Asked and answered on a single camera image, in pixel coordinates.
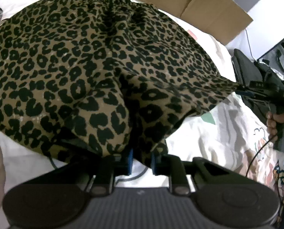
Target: white bed sheet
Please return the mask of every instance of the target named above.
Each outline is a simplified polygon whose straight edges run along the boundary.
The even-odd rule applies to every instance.
[[[9,1],[0,0],[0,7],[5,9],[3,18],[11,17],[25,6],[38,0]],[[230,54],[222,44],[212,36],[203,33],[188,23],[171,15],[169,16],[185,30],[191,30],[197,36],[197,42],[212,58],[222,76],[232,81],[236,80]],[[206,122],[205,118],[187,118],[183,125],[167,138],[166,142],[169,152],[170,154],[180,156],[182,160],[191,160],[193,157],[202,156],[235,170],[241,165],[244,151],[248,148],[253,148],[253,142],[256,142],[255,139],[250,139],[252,137],[250,128],[257,126],[264,129],[266,127],[235,94],[230,95],[227,102],[221,103],[211,113],[213,114],[215,125]],[[216,133],[210,135],[208,133],[209,128]],[[240,147],[235,149],[235,144],[240,144]],[[51,163],[46,157],[15,143],[3,133],[0,133],[0,146],[6,169],[5,192],[19,183],[53,170]],[[57,160],[54,160],[54,162],[58,167],[64,165],[64,163]],[[132,176],[139,174],[143,169],[144,166],[135,161]],[[167,185],[168,180],[166,177],[155,177],[150,169],[137,180],[120,182],[118,184],[118,186],[136,187]],[[7,227],[8,223],[1,209],[0,229]]]

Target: bed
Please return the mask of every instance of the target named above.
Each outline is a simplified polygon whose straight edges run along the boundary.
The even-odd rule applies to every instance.
[[[10,18],[36,1],[38,0],[0,0],[0,8],[3,9],[2,19]],[[233,82],[236,81],[231,56],[225,46],[213,36],[172,15],[167,15],[196,39],[223,77]],[[240,96],[232,93],[226,100],[201,117],[186,118],[181,127],[166,139],[166,143],[169,154],[177,155],[181,160],[204,157],[245,175],[249,162],[267,140],[266,126],[245,106]],[[15,185],[52,171],[53,165],[56,167],[65,165],[58,160],[53,160],[52,164],[48,158],[26,149],[1,132],[0,149],[6,173],[5,193]],[[275,183],[273,168],[278,157],[279,153],[274,151],[270,144],[258,155],[248,177],[273,188]],[[117,177],[116,185],[125,187],[167,186],[168,178],[153,176],[151,169],[135,160],[132,175]],[[7,227],[7,220],[0,209],[0,229]]]

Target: red patch on sheet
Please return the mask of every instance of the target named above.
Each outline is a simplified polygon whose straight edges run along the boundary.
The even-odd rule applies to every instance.
[[[188,30],[187,32],[188,32],[188,34],[190,34],[190,35],[191,35],[191,37],[192,37],[193,39],[197,40],[196,35],[195,35],[194,33],[192,33],[192,31],[191,31],[191,30]]]

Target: leopard print garment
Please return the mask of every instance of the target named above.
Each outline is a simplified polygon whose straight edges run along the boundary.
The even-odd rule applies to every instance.
[[[0,27],[0,130],[69,161],[67,128],[101,156],[165,138],[237,87],[187,32],[130,0],[41,0]]]

